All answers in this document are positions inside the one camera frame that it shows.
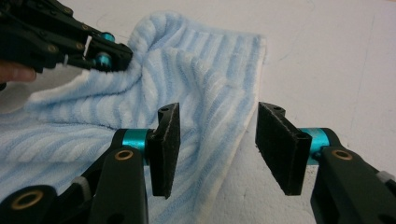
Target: teal cylinder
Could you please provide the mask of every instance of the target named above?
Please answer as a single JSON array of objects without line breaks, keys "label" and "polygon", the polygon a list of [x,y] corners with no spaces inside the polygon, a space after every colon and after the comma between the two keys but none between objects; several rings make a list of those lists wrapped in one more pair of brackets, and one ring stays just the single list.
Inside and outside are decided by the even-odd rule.
[{"label": "teal cylinder", "polygon": [[111,56],[104,52],[100,52],[96,55],[94,63],[100,65],[101,67],[111,68]]},{"label": "teal cylinder", "polygon": [[330,145],[327,134],[320,128],[302,128],[300,130],[304,133],[308,133],[312,137],[308,165],[318,165],[318,161],[315,160],[315,158],[320,156],[322,147],[328,147]]},{"label": "teal cylinder", "polygon": [[148,130],[149,129],[128,129],[122,139],[123,146],[134,147],[140,151],[144,165],[149,164],[145,152]]},{"label": "teal cylinder", "polygon": [[111,34],[111,33],[104,32],[104,33],[101,33],[100,36],[101,36],[103,39],[106,39],[106,40],[108,40],[108,41],[116,42],[116,37],[114,37],[114,35]]}]

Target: screw hole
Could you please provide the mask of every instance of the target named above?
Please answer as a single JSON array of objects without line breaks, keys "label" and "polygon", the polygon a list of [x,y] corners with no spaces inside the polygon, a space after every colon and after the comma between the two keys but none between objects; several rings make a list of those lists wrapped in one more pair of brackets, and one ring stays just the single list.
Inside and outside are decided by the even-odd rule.
[{"label": "screw hole", "polygon": [[65,7],[64,8],[64,12],[67,13],[67,14],[70,14],[72,12],[72,9],[70,9],[68,7]]},{"label": "screw hole", "polygon": [[49,51],[49,52],[51,52],[51,53],[55,53],[55,52],[57,52],[58,50],[56,49],[56,47],[55,47],[55,46],[53,46],[53,45],[49,45],[49,47],[48,47],[48,51]]},{"label": "screw hole", "polygon": [[338,159],[344,160],[344,161],[350,161],[352,160],[352,155],[349,154],[348,152],[344,150],[334,150],[332,154],[337,157]]},{"label": "screw hole", "polygon": [[44,196],[43,191],[38,189],[26,192],[14,200],[14,202],[11,205],[11,208],[14,210],[22,210],[28,208],[40,202],[43,196]]},{"label": "screw hole", "polygon": [[126,161],[130,158],[132,158],[132,156],[134,155],[134,153],[130,150],[123,150],[123,151],[119,151],[116,155],[115,158],[117,161]]}]

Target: towel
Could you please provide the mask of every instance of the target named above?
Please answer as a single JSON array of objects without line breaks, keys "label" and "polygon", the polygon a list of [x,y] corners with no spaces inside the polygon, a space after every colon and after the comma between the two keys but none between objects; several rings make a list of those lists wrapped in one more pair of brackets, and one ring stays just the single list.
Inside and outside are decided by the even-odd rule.
[{"label": "towel", "polygon": [[33,184],[62,193],[119,128],[156,128],[157,110],[180,103],[181,146],[172,194],[153,197],[151,223],[203,223],[256,107],[265,39],[224,31],[176,12],[139,22],[127,71],[83,71],[0,115],[0,199]]}]

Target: white table surface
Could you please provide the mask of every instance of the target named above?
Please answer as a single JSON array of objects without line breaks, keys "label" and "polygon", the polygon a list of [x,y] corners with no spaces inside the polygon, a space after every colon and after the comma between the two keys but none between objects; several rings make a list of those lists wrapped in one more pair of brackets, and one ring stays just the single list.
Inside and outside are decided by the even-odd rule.
[{"label": "white table surface", "polygon": [[[76,19],[109,31],[118,42],[125,43],[136,23],[157,10],[265,36],[260,101],[284,107],[296,127],[332,128],[345,147],[396,175],[396,1],[61,2],[75,11]],[[61,68],[46,71],[35,84],[10,85],[21,92],[20,99],[7,101],[10,91],[2,93],[0,112],[21,106],[29,92],[77,73]],[[284,196],[255,147],[255,128],[256,115],[208,223],[315,223],[309,200],[316,167],[307,169],[301,197]]]}]

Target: finger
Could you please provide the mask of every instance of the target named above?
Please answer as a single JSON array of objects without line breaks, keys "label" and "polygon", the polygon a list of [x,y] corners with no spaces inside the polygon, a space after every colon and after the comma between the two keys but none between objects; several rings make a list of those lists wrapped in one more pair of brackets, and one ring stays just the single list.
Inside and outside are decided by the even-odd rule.
[{"label": "finger", "polygon": [[0,60],[0,83],[9,81],[32,82],[35,80],[35,70],[18,63]]}]

